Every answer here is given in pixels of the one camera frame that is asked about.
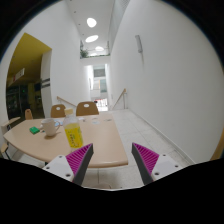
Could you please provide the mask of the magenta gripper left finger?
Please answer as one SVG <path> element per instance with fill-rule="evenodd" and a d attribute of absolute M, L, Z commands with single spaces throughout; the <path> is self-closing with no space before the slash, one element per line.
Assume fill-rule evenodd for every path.
<path fill-rule="evenodd" d="M 93 154 L 93 145 L 88 144 L 67 156 L 57 156 L 44 170 L 81 186 Z"/>

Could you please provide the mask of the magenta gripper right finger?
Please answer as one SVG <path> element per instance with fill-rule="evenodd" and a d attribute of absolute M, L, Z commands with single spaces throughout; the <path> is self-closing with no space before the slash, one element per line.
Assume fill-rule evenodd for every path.
<path fill-rule="evenodd" d="M 132 144 L 132 155 L 145 185 L 182 169 L 168 154 L 158 154 L 137 143 Z"/>

